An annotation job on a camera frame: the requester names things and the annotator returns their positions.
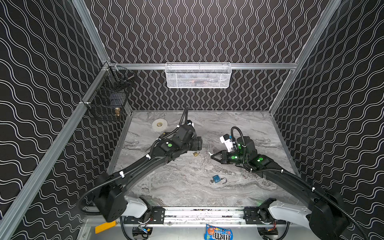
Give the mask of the blue padlock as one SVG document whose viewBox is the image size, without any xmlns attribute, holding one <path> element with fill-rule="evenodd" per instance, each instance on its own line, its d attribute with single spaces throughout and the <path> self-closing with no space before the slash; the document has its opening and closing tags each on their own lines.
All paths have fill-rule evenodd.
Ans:
<svg viewBox="0 0 384 240">
<path fill-rule="evenodd" d="M 213 176 L 212 180 L 214 180 L 215 184 L 216 183 L 226 184 L 228 181 L 226 178 L 220 178 L 218 175 Z"/>
</svg>

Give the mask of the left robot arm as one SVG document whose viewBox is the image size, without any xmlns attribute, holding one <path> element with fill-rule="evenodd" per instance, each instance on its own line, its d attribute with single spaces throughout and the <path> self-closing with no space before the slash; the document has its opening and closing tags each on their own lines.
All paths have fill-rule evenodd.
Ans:
<svg viewBox="0 0 384 240">
<path fill-rule="evenodd" d="M 188 151 L 200 151 L 202 142 L 193 122 L 188 120 L 170 137 L 155 140 L 150 152 L 133 164 L 111 175 L 100 175 L 96 186 L 78 199 L 77 208 L 83 215 L 103 216 L 106 222 L 117 220 L 129 205 L 126 193 L 141 179 Z"/>
</svg>

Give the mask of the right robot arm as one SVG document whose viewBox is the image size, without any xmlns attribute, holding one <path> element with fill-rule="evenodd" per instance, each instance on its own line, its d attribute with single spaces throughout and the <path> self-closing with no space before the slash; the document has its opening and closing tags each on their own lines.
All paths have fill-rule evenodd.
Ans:
<svg viewBox="0 0 384 240">
<path fill-rule="evenodd" d="M 226 134 L 220 141 L 226 145 L 226 150 L 212 154 L 211 159 L 225 165 L 234 164 L 273 182 L 304 204 L 304 207 L 295 207 L 269 198 L 259 207 L 245 211 L 247 223 L 285 221 L 310 229 L 321 240 L 338 240 L 349 225 L 354 225 L 363 239 L 369 238 L 364 228 L 344 209 L 341 194 L 317 188 L 270 157 L 259 154 L 248 136 L 235 139 Z"/>
</svg>

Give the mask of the white tape roll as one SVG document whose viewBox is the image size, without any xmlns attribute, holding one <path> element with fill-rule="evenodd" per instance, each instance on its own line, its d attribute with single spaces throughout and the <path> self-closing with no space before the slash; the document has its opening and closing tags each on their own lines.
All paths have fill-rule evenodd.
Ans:
<svg viewBox="0 0 384 240">
<path fill-rule="evenodd" d="M 168 128 L 168 122 L 165 119 L 156 119 L 152 123 L 152 128 L 155 132 L 162 132 Z"/>
</svg>

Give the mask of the brass item in basket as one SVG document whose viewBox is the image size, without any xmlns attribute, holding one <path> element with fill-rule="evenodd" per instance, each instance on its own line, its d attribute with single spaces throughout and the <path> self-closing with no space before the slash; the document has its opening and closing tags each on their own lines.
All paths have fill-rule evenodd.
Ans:
<svg viewBox="0 0 384 240">
<path fill-rule="evenodd" d="M 121 109 L 120 108 L 115 108 L 115 116 L 119 118 L 121 116 Z"/>
</svg>

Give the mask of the M&M's candy bag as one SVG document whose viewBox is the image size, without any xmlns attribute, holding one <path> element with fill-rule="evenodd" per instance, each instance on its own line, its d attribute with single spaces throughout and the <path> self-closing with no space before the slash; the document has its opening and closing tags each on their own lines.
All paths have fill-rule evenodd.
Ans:
<svg viewBox="0 0 384 240">
<path fill-rule="evenodd" d="M 205 240 L 233 240 L 233 233 L 230 229 L 206 225 L 204 234 Z"/>
</svg>

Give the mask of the yellow block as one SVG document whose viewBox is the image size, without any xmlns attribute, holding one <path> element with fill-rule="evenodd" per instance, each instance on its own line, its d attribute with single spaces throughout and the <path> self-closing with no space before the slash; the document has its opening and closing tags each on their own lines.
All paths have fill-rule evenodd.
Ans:
<svg viewBox="0 0 384 240">
<path fill-rule="evenodd" d="M 117 221 L 113 221 L 110 223 L 103 223 L 95 227 L 95 234 L 100 234 L 106 230 L 109 230 L 117 225 Z"/>
</svg>

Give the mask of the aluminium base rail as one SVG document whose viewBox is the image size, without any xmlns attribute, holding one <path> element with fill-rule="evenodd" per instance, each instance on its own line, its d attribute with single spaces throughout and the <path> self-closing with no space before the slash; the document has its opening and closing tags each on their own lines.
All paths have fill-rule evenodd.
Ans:
<svg viewBox="0 0 384 240">
<path fill-rule="evenodd" d="M 146 227 L 200 227 L 206 224 L 220 227 L 250 227 L 282 225 L 290 222 L 294 225 L 309 227 L 309 215 L 312 213 L 303 206 L 273 202 L 267 213 L 271 220 L 262 220 L 262 211 L 257 207 L 153 207 L 146 221 L 134 217 L 125 217 L 128 226 Z"/>
</svg>

